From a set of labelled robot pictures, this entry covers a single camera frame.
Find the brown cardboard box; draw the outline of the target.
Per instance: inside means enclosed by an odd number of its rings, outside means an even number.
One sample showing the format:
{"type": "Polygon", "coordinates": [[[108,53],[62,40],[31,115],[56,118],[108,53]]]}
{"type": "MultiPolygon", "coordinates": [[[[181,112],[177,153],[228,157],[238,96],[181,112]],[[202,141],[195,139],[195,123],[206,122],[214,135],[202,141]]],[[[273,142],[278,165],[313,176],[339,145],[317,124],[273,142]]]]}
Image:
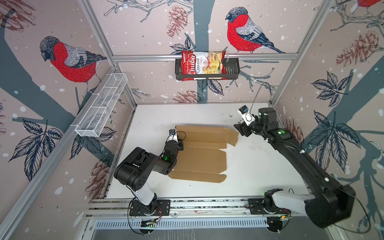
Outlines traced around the brown cardboard box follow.
{"type": "Polygon", "coordinates": [[[228,128],[204,126],[176,126],[185,136],[184,149],[178,153],[177,163],[168,174],[174,180],[222,183],[227,176],[227,145],[235,146],[239,133],[228,128]]]}

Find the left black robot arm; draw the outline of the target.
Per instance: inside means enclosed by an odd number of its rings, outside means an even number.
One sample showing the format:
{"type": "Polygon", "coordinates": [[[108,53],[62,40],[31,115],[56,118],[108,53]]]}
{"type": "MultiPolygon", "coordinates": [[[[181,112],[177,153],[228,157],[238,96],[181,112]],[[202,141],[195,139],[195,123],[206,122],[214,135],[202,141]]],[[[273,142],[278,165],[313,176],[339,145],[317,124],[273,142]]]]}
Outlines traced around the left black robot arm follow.
{"type": "Polygon", "coordinates": [[[145,208],[152,208],[157,195],[150,189],[147,179],[152,172],[168,175],[184,150],[182,140],[169,140],[160,156],[135,148],[115,169],[114,178],[127,187],[145,208]]]}

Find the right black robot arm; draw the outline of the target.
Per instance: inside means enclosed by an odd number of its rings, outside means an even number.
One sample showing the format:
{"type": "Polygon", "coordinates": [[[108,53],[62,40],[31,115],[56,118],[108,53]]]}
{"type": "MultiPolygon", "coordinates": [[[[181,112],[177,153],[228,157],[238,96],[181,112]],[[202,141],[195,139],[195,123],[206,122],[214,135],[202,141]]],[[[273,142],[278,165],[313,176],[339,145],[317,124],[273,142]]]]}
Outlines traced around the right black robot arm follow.
{"type": "Polygon", "coordinates": [[[356,192],[342,186],[324,171],[287,129],[280,128],[277,113],[272,108],[261,108],[257,116],[247,106],[238,109],[244,120],[235,124],[242,136],[259,135],[284,156],[309,187],[307,195],[285,192],[276,188],[265,192],[263,206],[269,214],[290,210],[307,216],[319,228],[348,219],[353,210],[356,192]]]}

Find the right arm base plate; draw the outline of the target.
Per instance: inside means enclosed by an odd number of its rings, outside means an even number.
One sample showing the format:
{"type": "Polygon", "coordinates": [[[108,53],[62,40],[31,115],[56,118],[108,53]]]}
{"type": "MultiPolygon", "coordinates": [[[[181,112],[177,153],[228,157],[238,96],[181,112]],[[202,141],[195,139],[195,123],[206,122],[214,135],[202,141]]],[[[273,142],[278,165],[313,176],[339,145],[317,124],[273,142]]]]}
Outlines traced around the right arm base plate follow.
{"type": "Polygon", "coordinates": [[[245,205],[246,209],[250,210],[251,215],[290,215],[291,211],[278,208],[275,203],[265,198],[248,199],[245,205]]]}

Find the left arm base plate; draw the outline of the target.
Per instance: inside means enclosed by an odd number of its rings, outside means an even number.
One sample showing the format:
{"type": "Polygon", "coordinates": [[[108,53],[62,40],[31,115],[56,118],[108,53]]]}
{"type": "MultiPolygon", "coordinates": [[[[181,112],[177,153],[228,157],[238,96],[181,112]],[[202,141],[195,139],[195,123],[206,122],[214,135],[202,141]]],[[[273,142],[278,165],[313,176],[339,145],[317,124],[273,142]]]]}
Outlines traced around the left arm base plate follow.
{"type": "Polygon", "coordinates": [[[170,214],[170,200],[154,200],[148,206],[142,204],[138,199],[133,199],[130,202],[129,216],[130,217],[160,217],[170,214]]]}

